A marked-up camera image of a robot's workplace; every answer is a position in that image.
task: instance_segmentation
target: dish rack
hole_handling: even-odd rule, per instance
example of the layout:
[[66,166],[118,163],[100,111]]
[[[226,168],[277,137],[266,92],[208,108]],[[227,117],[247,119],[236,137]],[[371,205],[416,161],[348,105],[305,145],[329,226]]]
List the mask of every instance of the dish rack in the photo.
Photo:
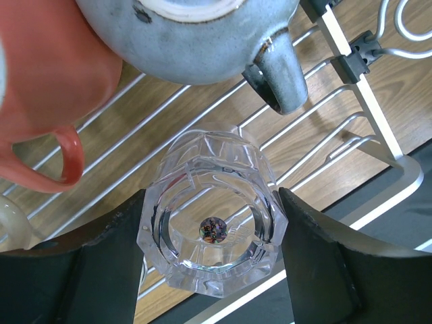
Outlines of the dish rack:
[[[294,46],[298,45],[310,35],[316,32],[322,32],[325,40],[329,44],[334,57],[339,55],[348,56],[351,54],[352,50],[350,44],[347,41],[342,29],[336,20],[332,9],[330,6],[326,7],[327,12],[322,15],[321,18],[317,20],[317,24],[312,28],[308,29],[303,35],[298,37],[294,41]],[[309,79],[311,76],[319,72],[326,65],[331,64],[332,57],[329,57],[322,62],[318,63],[314,68],[308,71],[304,77]],[[144,74],[139,75],[131,83],[121,89],[104,107],[93,113],[78,129],[78,132],[83,131],[87,126],[89,126],[94,120],[101,116],[114,102],[126,94],[132,87],[134,87],[143,77]],[[72,215],[65,223],[59,226],[54,232],[52,232],[47,239],[54,238],[60,234],[67,226],[75,222],[79,217],[81,217],[85,212],[91,209],[95,204],[97,204],[101,199],[107,196],[112,190],[116,189],[123,181],[128,177],[133,175],[137,170],[139,170],[145,163],[150,161],[163,149],[167,148],[178,136],[180,136],[189,127],[193,126],[196,122],[199,122],[204,116],[209,114],[211,111],[218,108],[218,106],[232,96],[235,92],[246,85],[246,81],[242,80],[229,89],[225,94],[219,97],[212,105],[206,107],[201,111],[195,118],[190,120],[179,132],[174,134],[171,138],[167,139],[164,143],[159,145],[150,154],[142,158],[133,168],[129,169],[125,174],[106,187],[100,194],[95,196],[89,203],[84,205],[77,213]],[[112,152],[119,148],[125,141],[127,141],[132,135],[137,133],[145,125],[147,125],[153,118],[155,118],[160,112],[162,112],[166,107],[170,106],[176,101],[180,96],[182,96],[190,86],[182,86],[178,91],[171,95],[161,106],[155,109],[148,117],[143,119],[139,124],[137,124],[132,130],[130,130],[123,138],[118,140],[112,147],[106,150],[98,159],[93,161],[84,170],[84,174],[91,171],[96,167],[101,161],[107,158]],[[357,134],[350,133],[350,137],[345,140],[343,144],[337,147],[334,151],[327,155],[325,162],[316,168],[313,172],[308,174],[305,178],[294,184],[290,190],[296,191],[306,183],[310,182],[316,178],[319,174],[323,173],[326,169],[341,161],[344,157],[349,155],[354,150],[361,150],[362,152],[384,162],[389,166],[396,167],[402,170],[403,174],[400,179],[386,188],[384,191],[380,192],[377,196],[373,197],[371,200],[355,209],[349,215],[345,216],[341,222],[349,225],[355,230],[359,230],[366,224],[372,222],[374,219],[378,218],[384,212],[388,211],[390,208],[398,204],[400,201],[404,200],[406,197],[410,196],[421,184],[423,180],[423,173],[420,165],[411,157],[404,155],[401,148],[387,123],[386,118],[375,98],[369,83],[367,82],[365,75],[360,75],[360,81],[356,84],[344,84],[334,91],[330,92],[327,96],[323,97],[318,103],[313,105],[309,110],[305,111],[302,115],[299,115],[294,121],[284,126],[278,133],[274,134],[268,140],[264,141],[260,145],[260,150],[265,150],[270,147],[274,142],[280,139],[283,135],[287,134],[290,130],[299,126],[305,119],[307,119],[314,112],[318,111],[322,106],[326,105],[332,99],[337,97],[342,92],[351,91],[354,93],[356,99],[360,103],[361,110],[349,115],[341,124],[339,124],[334,130],[332,130],[328,135],[326,135],[322,140],[320,140],[307,154],[305,154],[300,160],[298,160],[291,168],[286,170],[278,179],[277,185],[280,185],[284,180],[290,177],[296,170],[298,170],[302,165],[304,165],[309,159],[313,157],[315,153],[321,150],[332,138],[335,138],[341,131],[345,130],[346,127],[351,124],[354,120],[363,117],[366,118],[374,134],[369,134],[368,136],[359,136]],[[249,115],[243,122],[238,124],[240,129],[244,129],[252,121],[260,118],[262,114],[271,108],[268,105],[262,106],[260,109],[256,110],[254,113]],[[42,167],[52,156],[59,152],[60,148],[57,147],[53,149],[44,159],[33,166],[34,169],[39,169]],[[3,194],[8,195],[16,189],[16,185],[10,186]],[[29,215],[28,218],[31,219],[40,213],[44,208],[51,204],[61,193],[53,194],[50,196],[43,204],[35,208]],[[6,240],[6,236],[1,238],[0,242]],[[154,267],[150,267],[147,273],[151,273],[155,270]],[[237,308],[241,307],[243,304],[252,300],[254,297],[258,296],[265,290],[274,286],[277,282],[283,280],[286,277],[283,261],[279,261],[272,274],[265,279],[248,286],[242,291],[231,295],[228,298],[216,302],[213,306],[209,307],[204,312],[198,314],[187,324],[193,323],[216,323],[218,320],[227,316],[228,314],[235,311]],[[153,284],[151,287],[141,292],[138,295],[138,300],[146,296],[148,293],[157,289],[161,284],[165,282],[164,279],[159,280],[157,283]]]

